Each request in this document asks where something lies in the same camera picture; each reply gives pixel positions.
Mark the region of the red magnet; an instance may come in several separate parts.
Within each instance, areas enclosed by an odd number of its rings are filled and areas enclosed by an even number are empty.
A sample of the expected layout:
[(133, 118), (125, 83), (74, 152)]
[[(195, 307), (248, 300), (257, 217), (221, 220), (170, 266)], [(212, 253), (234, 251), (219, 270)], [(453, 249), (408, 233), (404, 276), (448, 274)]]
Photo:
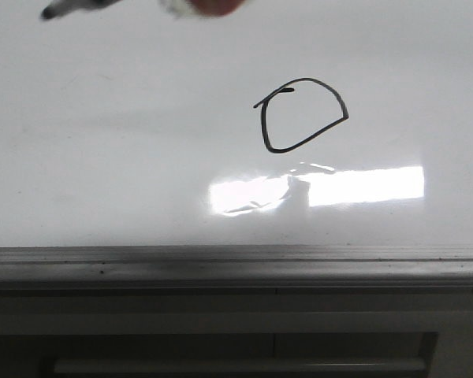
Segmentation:
[(180, 18), (225, 17), (245, 2), (245, 0), (168, 0), (159, 3), (167, 13)]

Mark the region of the grey aluminium whiteboard frame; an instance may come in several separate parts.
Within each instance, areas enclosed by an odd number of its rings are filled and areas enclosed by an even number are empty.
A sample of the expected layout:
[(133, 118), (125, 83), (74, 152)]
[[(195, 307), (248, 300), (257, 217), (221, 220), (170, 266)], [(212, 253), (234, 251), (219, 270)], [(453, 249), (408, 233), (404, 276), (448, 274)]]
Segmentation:
[(0, 247), (0, 291), (473, 287), (473, 246)]

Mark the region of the black white whiteboard marker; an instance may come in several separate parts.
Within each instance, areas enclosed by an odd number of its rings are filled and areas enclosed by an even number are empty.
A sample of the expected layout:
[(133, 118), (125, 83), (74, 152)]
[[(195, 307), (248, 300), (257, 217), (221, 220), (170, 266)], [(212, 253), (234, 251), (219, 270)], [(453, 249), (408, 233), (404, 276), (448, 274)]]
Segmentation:
[(41, 12), (41, 20), (65, 17), (75, 11), (95, 11), (105, 9), (119, 0), (56, 0), (50, 2)]

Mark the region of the dark cabinet below whiteboard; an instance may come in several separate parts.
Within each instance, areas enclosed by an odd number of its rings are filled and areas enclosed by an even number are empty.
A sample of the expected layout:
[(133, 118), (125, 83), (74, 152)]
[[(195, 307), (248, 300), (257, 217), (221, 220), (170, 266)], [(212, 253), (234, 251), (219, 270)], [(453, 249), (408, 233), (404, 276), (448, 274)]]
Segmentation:
[(473, 377), (473, 289), (0, 293), (0, 377)]

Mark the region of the white whiteboard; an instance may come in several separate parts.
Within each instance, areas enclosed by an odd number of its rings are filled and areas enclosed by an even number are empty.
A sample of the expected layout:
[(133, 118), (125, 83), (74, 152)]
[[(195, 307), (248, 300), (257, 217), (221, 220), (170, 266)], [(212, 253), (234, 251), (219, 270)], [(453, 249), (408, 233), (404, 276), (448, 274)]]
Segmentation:
[(0, 246), (473, 244), (473, 1), (0, 1)]

